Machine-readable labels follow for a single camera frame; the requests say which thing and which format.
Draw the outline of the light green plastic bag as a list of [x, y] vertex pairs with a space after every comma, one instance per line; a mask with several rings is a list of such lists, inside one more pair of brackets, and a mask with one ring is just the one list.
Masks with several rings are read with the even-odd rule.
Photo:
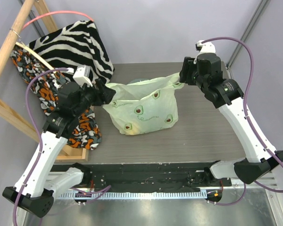
[[184, 87], [179, 78], [174, 73], [133, 84], [109, 83], [116, 94], [103, 109], [124, 135], [131, 128], [138, 128], [140, 134], [171, 128], [178, 121], [175, 90]]

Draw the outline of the yellow lemon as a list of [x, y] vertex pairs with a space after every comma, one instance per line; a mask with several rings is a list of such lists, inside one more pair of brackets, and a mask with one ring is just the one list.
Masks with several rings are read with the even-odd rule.
[[131, 128], [126, 131], [127, 135], [134, 136], [134, 135], [139, 135], [141, 131], [138, 128]]

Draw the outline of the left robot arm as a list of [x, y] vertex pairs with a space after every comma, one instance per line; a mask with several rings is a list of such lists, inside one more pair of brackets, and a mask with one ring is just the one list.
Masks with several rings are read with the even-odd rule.
[[31, 161], [16, 184], [4, 189], [3, 197], [14, 203], [15, 208], [20, 207], [42, 218], [66, 190], [88, 184], [92, 177], [90, 169], [79, 163], [50, 182], [46, 178], [79, 124], [79, 117], [91, 106], [109, 104], [115, 94], [116, 91], [108, 88], [101, 79], [96, 79], [94, 85], [76, 82], [62, 85], [58, 91], [57, 107], [46, 119]]

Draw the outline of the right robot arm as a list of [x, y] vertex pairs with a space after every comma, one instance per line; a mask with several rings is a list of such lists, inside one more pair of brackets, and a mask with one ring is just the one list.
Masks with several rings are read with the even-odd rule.
[[283, 161], [283, 150], [267, 140], [247, 107], [243, 107], [244, 93], [233, 79], [223, 77], [221, 59], [215, 53], [197, 58], [186, 56], [180, 71], [180, 82], [197, 86], [204, 97], [227, 119], [239, 139], [245, 158], [218, 161], [210, 167], [215, 178], [238, 178], [246, 184], [273, 170]]

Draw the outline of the light blue plate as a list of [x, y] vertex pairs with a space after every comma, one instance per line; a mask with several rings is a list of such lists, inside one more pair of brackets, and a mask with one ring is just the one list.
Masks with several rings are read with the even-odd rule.
[[137, 82], [141, 82], [141, 81], [146, 81], [148, 79], [135, 79], [135, 80], [132, 80], [130, 81], [128, 84], [133, 84], [133, 83], [137, 83]]

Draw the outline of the zebra pattern cloth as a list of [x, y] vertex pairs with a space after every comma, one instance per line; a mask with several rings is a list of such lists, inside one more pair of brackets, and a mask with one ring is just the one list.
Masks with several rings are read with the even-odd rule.
[[114, 66], [93, 21], [77, 21], [29, 43], [52, 67], [90, 67], [89, 78], [110, 82]]

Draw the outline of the cream hanger hoop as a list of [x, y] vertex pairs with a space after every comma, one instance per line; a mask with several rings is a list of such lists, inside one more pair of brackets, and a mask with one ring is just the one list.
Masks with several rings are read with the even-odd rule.
[[18, 47], [21, 47], [23, 49], [25, 49], [26, 51], [28, 51], [31, 55], [33, 55], [36, 59], [38, 59], [42, 64], [44, 64], [48, 69], [53, 70], [54, 68], [48, 63], [46, 62], [41, 56], [39, 56], [37, 53], [35, 53], [32, 49], [30, 49], [29, 47], [27, 47], [26, 45], [24, 45], [23, 43], [19, 43], [16, 42], [16, 45]]

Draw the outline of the wooden clothes rack frame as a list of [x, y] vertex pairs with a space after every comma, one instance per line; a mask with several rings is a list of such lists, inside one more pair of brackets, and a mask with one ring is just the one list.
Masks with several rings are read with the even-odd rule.
[[[0, 48], [21, 8], [17, 0], [0, 0]], [[0, 99], [28, 120], [25, 104], [26, 85], [11, 60], [0, 76]], [[26, 165], [37, 143], [0, 117], [0, 163]]]

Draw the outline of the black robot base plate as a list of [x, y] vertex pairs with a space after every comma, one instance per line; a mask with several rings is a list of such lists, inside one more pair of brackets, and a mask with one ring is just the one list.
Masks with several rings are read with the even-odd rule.
[[99, 191], [110, 186], [115, 193], [196, 192], [202, 187], [231, 186], [228, 178], [215, 179], [212, 164], [198, 163], [121, 163], [85, 164], [91, 177], [84, 185]]

